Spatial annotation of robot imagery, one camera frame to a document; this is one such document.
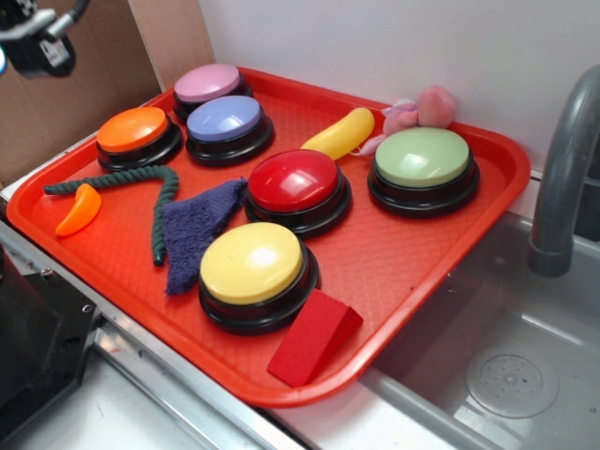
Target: green rope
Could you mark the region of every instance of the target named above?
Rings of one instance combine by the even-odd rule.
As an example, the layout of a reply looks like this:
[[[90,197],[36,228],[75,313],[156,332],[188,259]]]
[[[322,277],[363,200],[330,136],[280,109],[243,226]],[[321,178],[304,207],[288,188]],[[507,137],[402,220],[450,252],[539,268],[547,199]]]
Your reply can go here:
[[[73,194],[82,184],[88,184],[92,188],[104,189],[115,186],[137,183],[140,181],[161,178],[164,184],[160,188],[158,200],[154,206],[154,223],[152,224],[152,255],[154,265],[162,265],[165,262],[165,241],[162,234],[162,205],[170,202],[179,189],[179,177],[177,173],[167,166],[146,166],[130,171],[122,171],[101,175],[95,178],[83,178],[81,180],[67,181],[57,185],[44,187],[44,192],[49,195]]]

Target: red foam block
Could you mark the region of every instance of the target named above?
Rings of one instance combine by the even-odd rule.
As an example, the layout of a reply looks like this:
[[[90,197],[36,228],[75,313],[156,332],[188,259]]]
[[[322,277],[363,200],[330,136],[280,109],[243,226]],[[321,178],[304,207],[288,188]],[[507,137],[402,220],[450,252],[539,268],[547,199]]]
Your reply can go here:
[[[267,370],[292,387],[310,383],[362,322],[354,309],[315,289]]]

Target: pink plush toy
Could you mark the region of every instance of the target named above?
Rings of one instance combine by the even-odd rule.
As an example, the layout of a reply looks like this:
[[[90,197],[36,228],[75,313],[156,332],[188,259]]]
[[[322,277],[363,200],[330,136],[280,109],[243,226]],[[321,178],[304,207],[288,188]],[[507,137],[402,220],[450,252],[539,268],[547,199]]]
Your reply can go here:
[[[441,86],[431,86],[416,101],[401,98],[382,114],[383,134],[369,139],[360,149],[361,157],[373,155],[385,138],[412,127],[448,128],[454,121],[457,107],[448,92]]]

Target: fabric cloth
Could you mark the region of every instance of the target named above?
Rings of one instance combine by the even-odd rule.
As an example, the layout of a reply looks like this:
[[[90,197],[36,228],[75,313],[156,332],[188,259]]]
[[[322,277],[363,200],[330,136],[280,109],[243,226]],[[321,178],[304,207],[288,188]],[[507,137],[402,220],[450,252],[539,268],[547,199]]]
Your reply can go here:
[[[169,257],[168,295],[185,293],[198,281],[204,252],[244,203],[247,187],[248,180],[244,178],[232,180],[191,199],[162,207]]]

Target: sink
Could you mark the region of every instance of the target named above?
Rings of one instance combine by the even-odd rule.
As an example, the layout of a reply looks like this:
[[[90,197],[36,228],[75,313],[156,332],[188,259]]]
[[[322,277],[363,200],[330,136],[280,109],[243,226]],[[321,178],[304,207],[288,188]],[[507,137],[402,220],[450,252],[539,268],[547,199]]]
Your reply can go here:
[[[539,277],[531,226],[505,214],[362,383],[470,436],[469,448],[598,448],[600,247],[576,238],[570,272]]]

